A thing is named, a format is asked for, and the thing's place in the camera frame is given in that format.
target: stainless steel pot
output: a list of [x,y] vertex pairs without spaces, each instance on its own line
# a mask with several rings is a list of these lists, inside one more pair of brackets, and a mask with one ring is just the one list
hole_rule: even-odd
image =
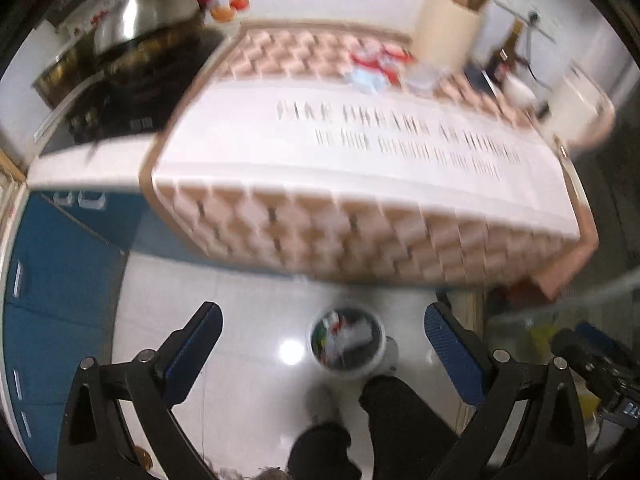
[[120,57],[104,64],[104,71],[112,81],[123,81],[136,78],[141,70],[159,62],[170,55],[178,46],[190,41],[199,40],[202,30],[202,15],[198,13],[188,22],[179,23],[147,36],[131,45]]
[[126,0],[98,24],[95,55],[103,56],[112,48],[143,38],[155,30],[187,22],[199,10],[197,0]]
[[76,86],[97,71],[94,31],[66,45],[34,81],[33,88],[52,110]]

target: cabinet door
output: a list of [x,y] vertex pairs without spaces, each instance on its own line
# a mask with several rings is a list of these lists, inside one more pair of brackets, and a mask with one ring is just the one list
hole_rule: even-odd
[[148,209],[140,193],[101,191],[45,192],[45,196],[124,251],[129,251]]
[[24,404],[14,410],[24,445],[41,473],[55,473],[64,404]]
[[104,362],[107,330],[4,306],[4,365],[12,400],[29,404],[66,402],[78,363]]
[[40,194],[29,198],[9,265],[6,298],[34,312],[102,327],[123,254]]

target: leg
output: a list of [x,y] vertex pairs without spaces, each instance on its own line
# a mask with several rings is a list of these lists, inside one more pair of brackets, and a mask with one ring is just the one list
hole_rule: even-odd
[[372,378],[362,391],[360,405],[369,414],[374,480],[426,479],[458,440],[398,378]]
[[350,462],[351,437],[336,422],[305,431],[291,449],[287,472],[293,480],[360,480],[362,473]]
[[306,393],[306,410],[313,427],[291,448],[287,472],[293,480],[360,480],[362,473],[351,463],[347,449],[349,432],[331,390],[315,386]]

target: black pants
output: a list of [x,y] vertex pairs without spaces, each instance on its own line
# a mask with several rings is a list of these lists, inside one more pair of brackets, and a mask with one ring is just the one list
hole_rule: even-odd
[[[374,377],[360,405],[369,414],[373,480],[426,480],[458,437],[400,379]],[[334,422],[298,437],[287,471],[293,480],[359,480],[360,469],[347,457],[351,437]]]

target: power outlet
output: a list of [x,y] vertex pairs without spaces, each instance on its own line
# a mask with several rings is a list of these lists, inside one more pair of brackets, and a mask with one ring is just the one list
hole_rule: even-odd
[[536,12],[540,17],[537,25],[538,30],[551,41],[556,42],[561,28],[560,23],[546,9],[541,8],[533,0],[494,0],[494,2],[499,7],[524,20],[524,22],[529,21],[531,12]]

